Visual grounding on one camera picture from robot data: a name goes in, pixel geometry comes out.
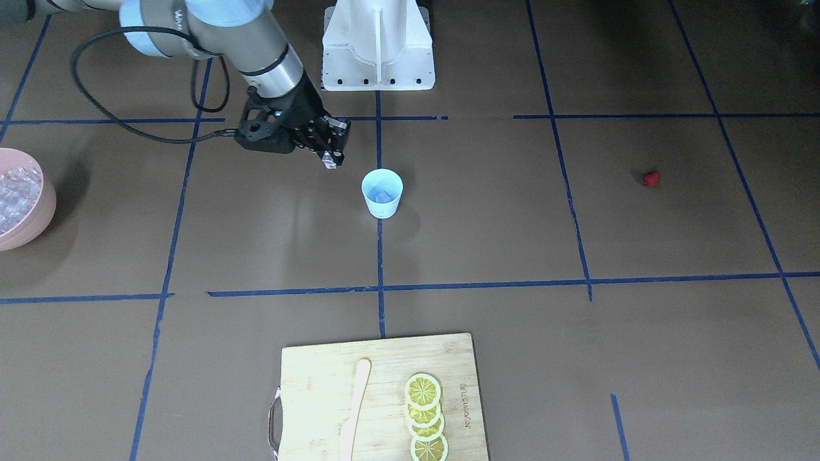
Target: cutting board handle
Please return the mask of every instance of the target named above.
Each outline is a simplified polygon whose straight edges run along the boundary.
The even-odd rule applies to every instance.
[[[276,395],[273,396],[273,401],[271,402],[271,409],[268,411],[268,424],[267,424],[267,442],[271,444],[271,451],[273,451],[273,459],[275,461],[279,461],[279,443],[274,439],[273,436],[273,413],[276,409],[276,402],[281,404],[282,402],[282,387],[276,388]]]

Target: paper cup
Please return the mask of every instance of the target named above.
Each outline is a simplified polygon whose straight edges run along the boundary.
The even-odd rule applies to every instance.
[[[373,170],[362,180],[362,194],[373,217],[386,219],[396,213],[402,198],[404,184],[394,171],[385,168]]]

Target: dried lemon slice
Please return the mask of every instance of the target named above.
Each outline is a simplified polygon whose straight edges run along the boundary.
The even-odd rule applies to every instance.
[[[412,405],[408,405],[408,416],[412,419],[412,424],[415,427],[430,427],[441,418],[441,405],[436,405],[429,410],[415,409]]]
[[[447,458],[447,439],[438,436],[433,440],[423,441],[413,438],[410,443],[410,455],[413,461],[444,461]]]
[[[437,439],[442,432],[444,432],[444,415],[435,420],[429,427],[418,427],[415,424],[410,425],[410,432],[412,436],[422,442],[429,442]]]
[[[429,410],[441,399],[441,384],[427,373],[417,373],[404,385],[408,404],[420,410]]]

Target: wooden cutting board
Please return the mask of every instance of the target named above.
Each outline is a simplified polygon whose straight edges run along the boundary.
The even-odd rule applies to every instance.
[[[448,461],[486,461],[472,336],[418,336],[282,349],[282,461],[338,461],[356,363],[371,361],[353,461],[411,460],[404,383],[425,372],[441,383]]]

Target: ice cube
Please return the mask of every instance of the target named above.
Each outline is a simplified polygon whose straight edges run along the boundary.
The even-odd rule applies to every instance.
[[[393,197],[390,197],[390,194],[386,193],[384,190],[379,192],[376,196],[376,203],[390,203],[393,201]]]

